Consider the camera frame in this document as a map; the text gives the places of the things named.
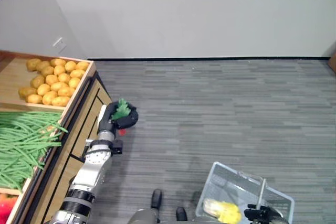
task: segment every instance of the basket handle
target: basket handle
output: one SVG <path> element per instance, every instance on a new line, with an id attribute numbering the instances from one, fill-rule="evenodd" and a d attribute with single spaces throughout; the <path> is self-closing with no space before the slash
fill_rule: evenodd
<path id="1" fill-rule="evenodd" d="M 265 187 L 267 186 L 266 179 L 261 177 L 261 176 L 258 176 L 258 175 L 244 173 L 242 171 L 239 171 L 238 174 L 241 177 L 243 177 L 245 179 L 248 179 L 249 181 L 250 181 L 251 178 L 255 179 L 257 181 L 260 181 L 260 192 L 259 192 L 258 201 L 256 203 L 256 209 L 259 210 L 260 206 L 261 206 L 261 200 L 263 199 L 264 190 L 265 190 Z"/>

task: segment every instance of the white wall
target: white wall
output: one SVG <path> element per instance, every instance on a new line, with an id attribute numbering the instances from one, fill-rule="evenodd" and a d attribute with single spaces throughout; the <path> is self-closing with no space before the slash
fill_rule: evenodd
<path id="1" fill-rule="evenodd" d="M 85 58 L 56 0 L 0 0 L 0 49 L 56 56 L 59 37 L 60 55 Z"/>
<path id="2" fill-rule="evenodd" d="M 321 56 L 336 0 L 57 0 L 88 57 Z"/>

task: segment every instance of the gray carpet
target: gray carpet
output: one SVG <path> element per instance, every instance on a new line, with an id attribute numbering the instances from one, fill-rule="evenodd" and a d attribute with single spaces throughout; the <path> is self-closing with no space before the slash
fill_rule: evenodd
<path id="1" fill-rule="evenodd" d="M 97 62 L 114 100 L 138 107 L 90 223 L 127 223 L 164 190 L 162 220 L 195 216 L 219 161 L 295 199 L 294 223 L 336 223 L 336 80 L 326 61 Z"/>

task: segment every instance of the wall outlet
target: wall outlet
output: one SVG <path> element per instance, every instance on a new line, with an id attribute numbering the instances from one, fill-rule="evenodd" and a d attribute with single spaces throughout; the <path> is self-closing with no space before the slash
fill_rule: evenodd
<path id="1" fill-rule="evenodd" d="M 58 53 L 62 52 L 64 48 L 67 47 L 67 44 L 64 43 L 63 38 L 60 37 L 56 42 L 53 44 L 53 47 L 57 50 Z"/>

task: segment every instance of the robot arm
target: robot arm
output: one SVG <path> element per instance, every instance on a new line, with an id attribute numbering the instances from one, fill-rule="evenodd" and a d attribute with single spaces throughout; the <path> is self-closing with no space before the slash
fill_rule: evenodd
<path id="1" fill-rule="evenodd" d="M 124 118 L 111 121 L 118 102 L 103 105 L 98 117 L 98 139 L 87 140 L 85 162 L 66 194 L 63 203 L 49 224 L 86 224 L 92 203 L 112 164 L 113 154 L 122 154 L 122 142 L 115 140 L 116 130 L 129 128 L 138 121 L 136 107 L 128 103 L 131 112 Z"/>

